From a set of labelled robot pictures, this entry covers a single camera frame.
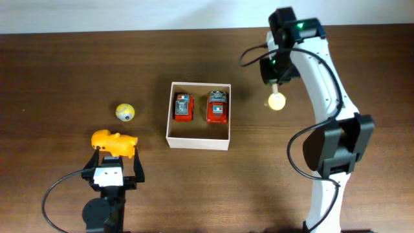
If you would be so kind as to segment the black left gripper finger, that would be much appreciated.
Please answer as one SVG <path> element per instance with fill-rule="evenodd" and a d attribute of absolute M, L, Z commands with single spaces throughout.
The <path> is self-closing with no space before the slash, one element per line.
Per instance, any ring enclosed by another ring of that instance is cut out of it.
<path fill-rule="evenodd" d="M 134 170 L 134 173 L 135 173 L 135 177 L 144 177 L 144 170 L 143 170 L 142 164 L 140 162 L 137 147 L 135 147 L 133 170 Z"/>
<path fill-rule="evenodd" d="M 84 170 L 87 169 L 92 169 L 97 167 L 98 165 L 98 161 L 99 161 L 99 155 L 100 155 L 100 147 L 97 146 L 96 149 L 94 150 L 94 153 L 91 157 L 91 159 L 87 162 L 87 164 L 84 166 Z"/>

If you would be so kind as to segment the orange plastic toy animal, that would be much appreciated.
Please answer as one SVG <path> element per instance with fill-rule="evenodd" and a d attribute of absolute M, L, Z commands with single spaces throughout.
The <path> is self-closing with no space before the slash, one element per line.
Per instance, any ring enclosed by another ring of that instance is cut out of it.
<path fill-rule="evenodd" d="M 123 156 L 131 159 L 135 155 L 137 143 L 137 137 L 112 134 L 107 129 L 98 130 L 91 137 L 91 146 L 94 149 L 109 152 L 113 157 Z"/>

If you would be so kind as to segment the yellow ball wooden stick toy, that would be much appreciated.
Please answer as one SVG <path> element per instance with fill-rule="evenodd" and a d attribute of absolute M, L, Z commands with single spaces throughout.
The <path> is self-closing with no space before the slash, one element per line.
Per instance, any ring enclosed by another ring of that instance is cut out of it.
<path fill-rule="evenodd" d="M 286 97 L 281 92 L 279 92 L 278 84 L 273 83 L 270 86 L 272 93 L 265 100 L 265 106 L 274 111 L 280 111 L 286 104 Z"/>

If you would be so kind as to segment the red toy car grey top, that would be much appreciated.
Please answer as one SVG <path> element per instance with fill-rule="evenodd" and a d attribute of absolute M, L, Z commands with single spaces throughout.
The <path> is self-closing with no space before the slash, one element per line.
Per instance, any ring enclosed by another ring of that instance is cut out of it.
<path fill-rule="evenodd" d="M 228 123 L 228 95 L 224 91 L 211 91 L 208 97 L 207 123 Z"/>

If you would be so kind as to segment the small red toy truck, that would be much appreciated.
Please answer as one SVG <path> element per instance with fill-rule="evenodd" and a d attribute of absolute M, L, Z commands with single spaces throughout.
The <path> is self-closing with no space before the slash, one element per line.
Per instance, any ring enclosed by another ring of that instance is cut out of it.
<path fill-rule="evenodd" d="M 175 100 L 176 122 L 191 122 L 193 120 L 194 99 L 190 94 L 178 94 Z"/>

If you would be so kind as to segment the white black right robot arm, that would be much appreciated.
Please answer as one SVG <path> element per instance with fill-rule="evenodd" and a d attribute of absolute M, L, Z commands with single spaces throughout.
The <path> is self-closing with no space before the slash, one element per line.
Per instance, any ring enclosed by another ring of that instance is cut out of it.
<path fill-rule="evenodd" d="M 312 103 L 315 125 L 307 133 L 303 156 L 312 174 L 312 201 L 303 232 L 340 232 L 345 185 L 362 158 L 375 128 L 347 96 L 329 52 L 326 33 L 316 18 L 298 20 L 289 8 L 269 17 L 269 53 L 260 60 L 262 79 L 273 100 L 283 100 L 278 86 L 301 76 Z"/>

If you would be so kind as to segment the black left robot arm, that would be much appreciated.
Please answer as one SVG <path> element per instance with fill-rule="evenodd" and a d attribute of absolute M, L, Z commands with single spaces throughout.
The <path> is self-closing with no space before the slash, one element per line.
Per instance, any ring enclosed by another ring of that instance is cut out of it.
<path fill-rule="evenodd" d="M 139 159 L 138 149 L 133 149 L 133 176 L 124 175 L 121 157 L 104 157 L 99 160 L 96 149 L 81 173 L 90 187 L 100 193 L 83 208 L 82 218 L 87 232 L 123 232 L 125 193 L 135 190 L 138 183 L 145 181 L 145 174 Z"/>

